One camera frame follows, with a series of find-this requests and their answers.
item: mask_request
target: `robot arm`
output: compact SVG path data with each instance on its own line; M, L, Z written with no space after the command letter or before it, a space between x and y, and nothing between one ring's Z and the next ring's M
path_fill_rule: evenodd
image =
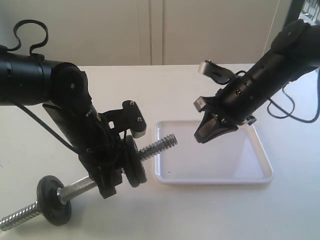
M206 143L220 135L252 124L252 113L288 82L320 66L320 26L297 20L280 32L270 50L243 76L211 61L201 63L199 72L225 85L213 97L199 97L194 103L204 117L194 136Z
M30 56L10 53L19 49L17 30L27 23L38 24L47 35L30 48ZM116 194L122 183L123 169L132 187L147 181L137 154L134 138L142 137L146 123L134 101L122 103L122 109L98 113L88 92L84 71L68 62L50 61L33 49L48 41L47 27L35 20L23 20L14 27L19 45L8 49L0 45L0 105L36 105L44 109L71 143L100 194ZM121 139L119 133L131 130Z

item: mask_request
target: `white table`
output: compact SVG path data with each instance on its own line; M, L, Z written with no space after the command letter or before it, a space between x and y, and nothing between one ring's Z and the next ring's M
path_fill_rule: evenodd
M250 64L225 65L234 72ZM153 141L163 120L200 120L193 102L212 96L218 85L197 73L197 66L86 66L89 91L99 112L135 100L148 124L139 147ZM316 73L288 86L296 115L312 118L316 109ZM282 94L274 99L289 109ZM41 106L30 107L55 130ZM42 216L0 233L7 239L103 240L275 240L319 239L320 120L303 124L278 120L266 106L255 113L261 142L274 169L262 186L163 185L145 163L148 182L103 199L95 188L72 201L72 218L55 227ZM16 107L0 107L0 216L32 203L45 175L65 185L86 176L77 156Z

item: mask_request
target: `plastic tray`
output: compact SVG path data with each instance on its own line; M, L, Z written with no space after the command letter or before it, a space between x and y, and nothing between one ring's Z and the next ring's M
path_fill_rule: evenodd
M199 121L162 121L155 140L175 134L178 145L155 156L154 174L164 184L266 184L273 169L253 125L197 143Z

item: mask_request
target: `black cable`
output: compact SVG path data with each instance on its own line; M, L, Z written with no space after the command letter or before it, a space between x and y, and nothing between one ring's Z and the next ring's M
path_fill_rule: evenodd
M284 110L282 107L280 107L278 104L276 104L271 98L268 98L268 100L277 108L279 109L281 112L283 112L284 114L286 114L288 117L297 120L299 122L302 123L306 123L306 124L312 124L315 121L317 121L317 119L319 118L320 115L320 71L318 73L318 77L317 77L317 85L316 85L317 89L317 109L316 109L316 113L314 118L310 119L310 120L305 120L299 117L296 117L294 115L292 115L291 113L287 112L286 110Z
M65 141L58 133L56 133L51 127L49 127L44 121L42 121L37 115L35 115L32 111L30 111L28 108L23 106L22 104L16 102L13 99L8 98L5 94L2 94L5 96L11 103L16 105L18 108L20 108L22 111L24 111L26 114L28 114L33 120L35 120L38 124L40 124L44 129L46 129L52 136L54 136L60 143L62 143L64 146L66 146L68 149L73 151L75 154L79 154L79 151L71 146L67 141Z
M288 97L288 99L291 101L292 103L292 110L290 112L290 115L294 112L295 108L296 108L296 103L295 101L293 100L292 97L290 97L286 92L285 92L285 87L287 85L285 85L283 88L282 88L282 92L284 93L284 95L286 95ZM286 114L285 116L277 116L277 115L274 115L273 113L271 113L270 111L270 106L272 105L272 103L270 102L269 105L267 106L266 110L268 112L269 115L271 115L272 117L276 118L276 119L286 119L287 117L289 117L288 114Z

